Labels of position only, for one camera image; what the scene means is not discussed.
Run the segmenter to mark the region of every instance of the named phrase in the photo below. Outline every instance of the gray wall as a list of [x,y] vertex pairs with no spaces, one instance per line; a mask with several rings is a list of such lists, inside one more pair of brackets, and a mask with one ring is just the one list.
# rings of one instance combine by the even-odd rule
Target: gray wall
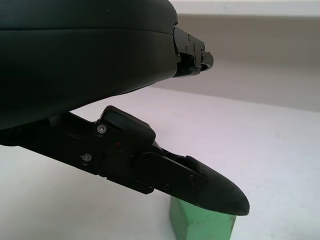
[[319,18],[180,15],[178,26],[204,41],[214,66],[154,87],[320,111]]

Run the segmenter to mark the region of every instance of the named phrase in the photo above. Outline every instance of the metal screw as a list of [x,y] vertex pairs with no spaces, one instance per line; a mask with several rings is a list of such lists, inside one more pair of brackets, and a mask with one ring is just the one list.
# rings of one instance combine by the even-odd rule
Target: metal screw
[[165,191],[169,191],[171,189],[171,186],[169,184],[164,185],[163,189]]
[[196,180],[196,176],[195,175],[190,175],[189,176],[189,182],[193,183]]
[[88,153],[85,153],[84,155],[81,156],[82,160],[85,161],[86,163],[87,162],[90,162],[91,159],[92,159],[92,156]]
[[98,131],[98,133],[100,134],[104,134],[107,131],[107,127],[105,125],[100,124],[96,130]]

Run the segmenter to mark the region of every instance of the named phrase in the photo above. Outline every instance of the green block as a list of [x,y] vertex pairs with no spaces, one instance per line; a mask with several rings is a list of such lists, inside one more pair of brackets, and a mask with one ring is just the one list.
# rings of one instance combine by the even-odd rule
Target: green block
[[236,216],[205,210],[171,197],[170,221],[177,240],[230,240]]

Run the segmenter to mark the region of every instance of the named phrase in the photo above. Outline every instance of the white surface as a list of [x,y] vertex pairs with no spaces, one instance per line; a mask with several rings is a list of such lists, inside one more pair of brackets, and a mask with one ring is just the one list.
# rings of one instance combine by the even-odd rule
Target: white surface
[[[320,239],[320,113],[148,87],[114,105],[149,123],[157,142],[191,155],[247,194],[232,240]],[[169,197],[142,195],[19,147],[0,147],[1,240],[174,240]]]
[[318,0],[171,0],[178,14],[319,17]]

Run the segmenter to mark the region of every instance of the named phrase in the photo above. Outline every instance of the black clamp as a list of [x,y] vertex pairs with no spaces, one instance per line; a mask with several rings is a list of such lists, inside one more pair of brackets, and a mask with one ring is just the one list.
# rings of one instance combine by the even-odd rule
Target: black clamp
[[174,77],[198,75],[212,68],[214,58],[210,52],[205,51],[203,41],[178,27],[174,28],[173,39],[177,57],[177,72]]
[[155,138],[147,123],[113,106],[96,122],[67,112],[0,131],[0,144],[21,146],[143,194],[157,189],[211,211],[249,213],[234,183],[193,157],[161,148]]

